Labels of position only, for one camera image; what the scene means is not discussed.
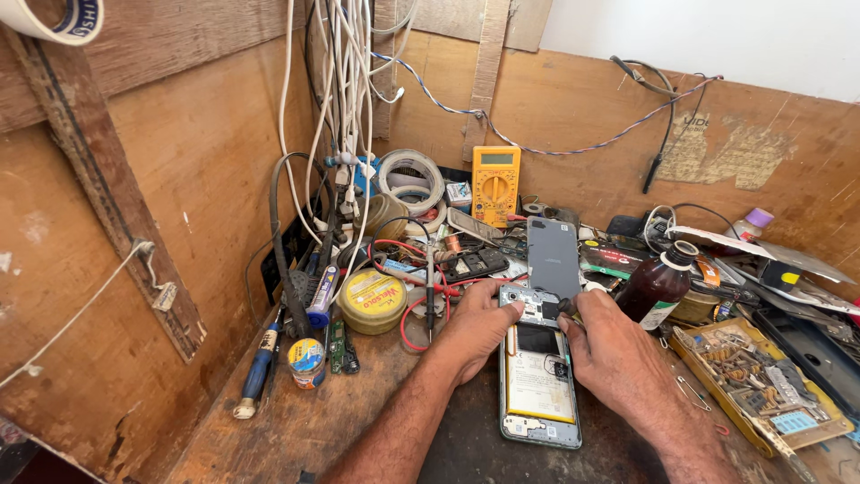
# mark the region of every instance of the purple bottle cap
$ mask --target purple bottle cap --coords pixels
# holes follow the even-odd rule
[[[766,210],[762,210],[761,208],[754,208],[752,212],[750,212],[749,215],[744,218],[746,219],[746,221],[755,225],[758,228],[765,228],[767,224],[771,223],[771,220],[774,219],[774,216]]]

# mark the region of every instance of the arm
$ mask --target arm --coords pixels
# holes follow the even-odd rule
[[[559,319],[574,376],[657,450],[673,484],[738,482],[713,422],[684,397],[654,342],[606,293],[576,296],[583,330]]]
[[[444,331],[321,484],[418,479],[454,388],[477,374],[523,313],[521,302],[498,307],[491,299],[502,283],[488,279],[466,290]]]

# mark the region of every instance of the blue screwdriver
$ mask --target blue screwdriver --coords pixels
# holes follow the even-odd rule
[[[233,408],[233,417],[237,419],[250,419],[257,412],[255,400],[260,395],[263,382],[266,380],[266,369],[272,362],[272,355],[278,343],[278,334],[285,315],[286,305],[281,302],[278,307],[278,314],[272,324],[266,328],[260,346],[257,347],[257,352],[254,354],[254,361],[251,362],[251,368],[248,370],[248,376],[245,377],[245,384],[242,386],[242,399]]]

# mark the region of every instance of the white wall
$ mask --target white wall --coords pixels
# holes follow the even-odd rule
[[[541,48],[860,100],[858,0],[555,0]]]

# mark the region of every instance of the black test lead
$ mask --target black test lead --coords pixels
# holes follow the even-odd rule
[[[427,332],[429,334],[430,343],[433,342],[433,323],[435,322],[436,316],[436,301],[435,301],[435,284],[433,284],[433,245],[435,245],[435,239],[429,239],[427,241],[427,301],[426,301],[426,314],[427,314]]]

